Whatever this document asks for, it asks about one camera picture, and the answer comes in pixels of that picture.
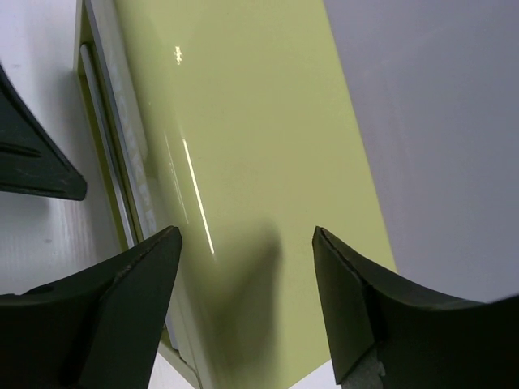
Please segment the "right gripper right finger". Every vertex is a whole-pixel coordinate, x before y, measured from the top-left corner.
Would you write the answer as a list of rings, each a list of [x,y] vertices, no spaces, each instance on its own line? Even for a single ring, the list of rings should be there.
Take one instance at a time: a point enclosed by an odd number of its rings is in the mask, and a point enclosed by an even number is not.
[[[340,387],[517,387],[517,297],[485,303],[437,292],[321,227],[312,248]]]

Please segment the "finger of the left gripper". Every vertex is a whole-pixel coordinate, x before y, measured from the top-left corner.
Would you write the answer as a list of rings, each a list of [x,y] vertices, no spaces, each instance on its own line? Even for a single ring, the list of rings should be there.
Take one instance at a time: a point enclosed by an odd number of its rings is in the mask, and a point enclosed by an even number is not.
[[[84,177],[48,136],[4,71],[1,72],[2,192],[82,201]]]

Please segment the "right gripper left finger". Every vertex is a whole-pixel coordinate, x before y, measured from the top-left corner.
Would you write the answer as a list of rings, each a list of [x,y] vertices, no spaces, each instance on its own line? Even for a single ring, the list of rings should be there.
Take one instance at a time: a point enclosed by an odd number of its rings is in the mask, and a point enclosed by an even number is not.
[[[181,249],[170,226],[72,276],[3,294],[1,386],[148,387]]]

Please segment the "drawer of chest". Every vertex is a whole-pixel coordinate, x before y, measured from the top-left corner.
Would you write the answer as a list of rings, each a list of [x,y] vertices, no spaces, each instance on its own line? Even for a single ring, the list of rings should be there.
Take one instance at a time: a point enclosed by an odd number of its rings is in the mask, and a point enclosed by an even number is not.
[[[126,247],[157,232],[148,145],[113,1],[76,3],[74,69]]]

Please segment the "green metal drawer chest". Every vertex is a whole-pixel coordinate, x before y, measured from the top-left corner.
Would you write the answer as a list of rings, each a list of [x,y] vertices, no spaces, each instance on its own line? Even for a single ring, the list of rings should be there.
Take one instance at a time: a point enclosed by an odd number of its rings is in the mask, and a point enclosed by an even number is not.
[[[160,355],[195,388],[292,387],[330,358],[315,228],[396,266],[325,5],[113,2],[182,234]]]

